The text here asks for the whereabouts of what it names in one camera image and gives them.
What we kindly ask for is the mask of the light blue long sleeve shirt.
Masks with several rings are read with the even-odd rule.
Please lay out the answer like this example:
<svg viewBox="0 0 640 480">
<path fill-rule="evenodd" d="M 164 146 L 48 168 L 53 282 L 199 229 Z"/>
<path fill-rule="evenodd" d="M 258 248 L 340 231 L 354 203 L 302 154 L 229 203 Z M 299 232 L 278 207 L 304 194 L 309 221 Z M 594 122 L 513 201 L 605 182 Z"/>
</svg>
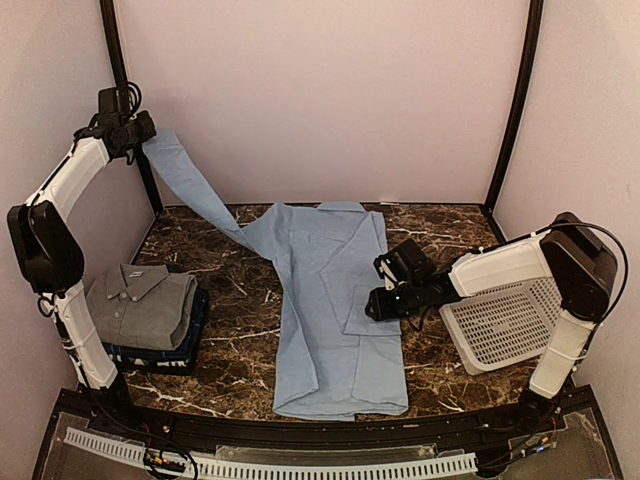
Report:
<svg viewBox="0 0 640 480">
<path fill-rule="evenodd" d="M 242 226 L 173 132 L 143 151 L 180 200 L 273 264 L 283 288 L 274 413 L 352 421 L 408 410 L 400 323 L 365 313 L 370 291 L 383 285 L 373 267 L 387 248 L 382 213 L 357 202 L 275 203 Z"/>
</svg>

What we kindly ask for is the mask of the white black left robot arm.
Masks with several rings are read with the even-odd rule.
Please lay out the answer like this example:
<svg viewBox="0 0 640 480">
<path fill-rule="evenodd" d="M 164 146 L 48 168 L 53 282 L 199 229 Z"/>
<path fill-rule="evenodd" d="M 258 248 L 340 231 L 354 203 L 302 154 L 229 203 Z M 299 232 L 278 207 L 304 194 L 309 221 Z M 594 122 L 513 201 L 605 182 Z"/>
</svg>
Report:
<svg viewBox="0 0 640 480">
<path fill-rule="evenodd" d="M 42 185 L 7 214 L 21 274 L 38 294 L 41 314 L 52 318 L 79 381 L 91 391 L 120 392 L 126 385 L 89 313 L 84 255 L 67 220 L 94 177 L 118 158 L 137 164 L 152 211 L 160 214 L 163 204 L 142 149 L 155 134 L 146 110 L 96 115 L 75 133 L 70 150 Z"/>
</svg>

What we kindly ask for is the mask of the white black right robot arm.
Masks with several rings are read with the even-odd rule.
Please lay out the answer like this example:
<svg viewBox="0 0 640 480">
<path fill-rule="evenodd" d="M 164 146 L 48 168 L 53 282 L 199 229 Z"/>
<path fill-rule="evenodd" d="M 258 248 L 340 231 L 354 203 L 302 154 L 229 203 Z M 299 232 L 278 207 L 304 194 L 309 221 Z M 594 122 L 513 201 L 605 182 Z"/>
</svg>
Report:
<svg viewBox="0 0 640 480">
<path fill-rule="evenodd" d="M 599 230 L 565 212 L 442 267 L 408 239 L 375 259 L 384 284 L 370 292 L 365 313 L 382 322 L 437 309 L 471 375 L 536 358 L 528 381 L 535 395 L 510 413 L 511 426 L 530 434 L 549 416 L 544 398 L 559 394 L 615 302 L 618 263 Z"/>
</svg>

